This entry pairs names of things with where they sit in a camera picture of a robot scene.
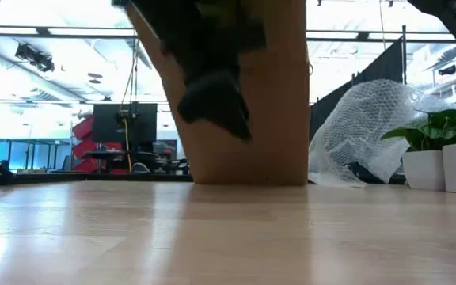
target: projector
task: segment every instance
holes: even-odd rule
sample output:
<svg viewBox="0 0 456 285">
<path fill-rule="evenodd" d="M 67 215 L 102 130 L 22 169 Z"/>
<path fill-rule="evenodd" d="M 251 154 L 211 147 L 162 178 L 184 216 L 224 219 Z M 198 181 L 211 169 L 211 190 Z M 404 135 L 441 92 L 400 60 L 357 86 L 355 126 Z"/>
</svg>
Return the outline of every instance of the projector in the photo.
<svg viewBox="0 0 456 285">
<path fill-rule="evenodd" d="M 15 56 L 20 60 L 29 62 L 41 72 L 55 70 L 51 56 L 42 55 L 39 51 L 32 49 L 28 44 L 19 44 Z"/>
</svg>

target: equipment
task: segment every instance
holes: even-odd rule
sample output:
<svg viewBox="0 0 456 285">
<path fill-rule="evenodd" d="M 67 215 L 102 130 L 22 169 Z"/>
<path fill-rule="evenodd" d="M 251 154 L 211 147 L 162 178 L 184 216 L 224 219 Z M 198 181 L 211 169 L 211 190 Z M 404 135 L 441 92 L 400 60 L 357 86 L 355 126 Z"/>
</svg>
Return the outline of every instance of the equipment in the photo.
<svg viewBox="0 0 456 285">
<path fill-rule="evenodd" d="M 94 105 L 93 141 L 95 143 L 125 143 L 128 124 L 130 144 L 154 143 L 157 132 L 156 104 L 97 104 Z"/>
<path fill-rule="evenodd" d="M 43 55 L 39 51 L 35 51 L 28 44 L 19 44 L 15 57 L 18 59 L 29 62 L 32 66 L 36 67 L 41 72 L 54 71 L 55 65 L 52 62 L 52 57 Z"/>
</svg>

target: ceiling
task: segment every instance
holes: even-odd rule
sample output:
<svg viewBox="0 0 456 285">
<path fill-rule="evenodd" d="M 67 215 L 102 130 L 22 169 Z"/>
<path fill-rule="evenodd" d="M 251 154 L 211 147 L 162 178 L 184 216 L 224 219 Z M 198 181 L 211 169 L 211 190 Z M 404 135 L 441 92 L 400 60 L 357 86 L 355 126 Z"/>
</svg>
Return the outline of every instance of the ceiling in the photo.
<svg viewBox="0 0 456 285">
<path fill-rule="evenodd" d="M 66 109 L 66 113 L 88 108 L 75 104 L 76 101 L 107 98 L 121 101 L 136 49 L 139 51 L 136 99 L 166 103 L 161 79 L 145 48 L 133 39 L 125 12 L 112 7 L 111 2 L 1 0 L 0 26 L 46 29 L 13 29 L 13 36 L 0 35 L 0 100 L 65 101 L 67 104 L 54 107 L 50 104 L 47 107 L 32 104 L 32 107 Z M 405 1 L 395 1 L 392 7 L 383 2 L 380 7 L 377 0 L 323 0 L 320 6 L 318 1 L 307 0 L 306 16 L 308 30 L 381 32 L 383 25 L 385 32 L 400 32 L 402 25 L 406 25 L 410 32 L 447 32 L 438 19 L 419 12 Z M 60 30 L 61 36 L 40 37 L 44 31 L 50 34 L 57 27 L 68 29 Z M 104 36 L 95 39 L 92 35 Z M 16 58 L 18 44 L 29 44 L 40 53 L 50 55 L 55 71 L 42 73 Z M 409 64 L 424 47 L 431 53 L 438 49 L 437 44 L 408 44 Z M 310 77 L 310 101 L 314 102 L 350 80 L 353 73 L 363 70 L 385 46 L 383 43 L 314 41 L 308 43 L 308 48 L 314 68 Z M 88 74 L 99 74 L 100 82 L 90 82 L 93 77 Z M 25 104 L 14 107 L 24 108 Z M 166 122 L 162 125 L 173 124 L 169 112 L 164 113 L 169 117 L 164 118 Z"/>
</svg>

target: desk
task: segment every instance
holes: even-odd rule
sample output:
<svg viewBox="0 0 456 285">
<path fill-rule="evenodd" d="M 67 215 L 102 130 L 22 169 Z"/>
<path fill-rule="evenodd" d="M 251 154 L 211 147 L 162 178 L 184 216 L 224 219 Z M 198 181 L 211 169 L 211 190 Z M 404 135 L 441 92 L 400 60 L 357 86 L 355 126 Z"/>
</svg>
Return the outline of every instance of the desk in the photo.
<svg viewBox="0 0 456 285">
<path fill-rule="evenodd" d="M 5 186 L 0 233 L 0 284 L 456 284 L 456 194 L 393 185 Z"/>
<path fill-rule="evenodd" d="M 86 151 L 82 156 L 82 159 L 92 158 L 98 160 L 96 173 L 101 172 L 101 165 L 99 161 L 106 161 L 106 170 L 108 173 L 112 169 L 128 169 L 127 164 L 127 151 L 107 151 L 107 150 L 94 150 Z M 156 154 L 148 153 L 144 151 L 138 151 L 132 153 L 132 157 L 137 157 L 136 161 L 143 162 L 144 164 L 154 165 L 156 163 Z"/>
<path fill-rule="evenodd" d="M 106 150 L 95 150 L 95 151 L 87 151 L 82 156 L 82 159 L 92 158 L 97 159 L 98 161 L 106 161 L 106 170 L 108 173 L 112 169 L 127 169 L 127 151 L 106 151 Z M 132 154 L 132 162 L 142 162 L 147 168 L 153 172 L 156 169 L 163 168 L 168 174 L 172 173 L 174 170 L 180 169 L 182 170 L 183 174 L 189 174 L 189 167 L 187 160 L 180 160 L 180 161 L 171 161 L 167 159 L 161 159 L 159 154 L 153 154 L 144 151 L 138 151 L 131 153 Z M 100 163 L 97 164 L 97 173 L 101 172 Z"/>
</svg>

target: yellow cable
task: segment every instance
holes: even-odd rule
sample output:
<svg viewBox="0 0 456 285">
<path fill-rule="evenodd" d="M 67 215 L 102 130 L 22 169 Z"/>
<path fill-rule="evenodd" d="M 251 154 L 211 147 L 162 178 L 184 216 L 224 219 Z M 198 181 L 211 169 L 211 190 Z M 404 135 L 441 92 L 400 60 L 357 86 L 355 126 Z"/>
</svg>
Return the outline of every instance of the yellow cable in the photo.
<svg viewBox="0 0 456 285">
<path fill-rule="evenodd" d="M 127 121 L 126 121 L 126 118 L 123 118 L 123 122 L 124 122 L 124 128 L 126 129 L 126 151 L 127 151 L 127 161 L 129 163 L 129 166 L 130 166 L 130 173 L 133 172 L 133 166 L 131 164 L 131 155 L 130 155 L 130 143 L 129 143 L 129 139 L 128 139 L 128 135 L 127 135 Z"/>
</svg>

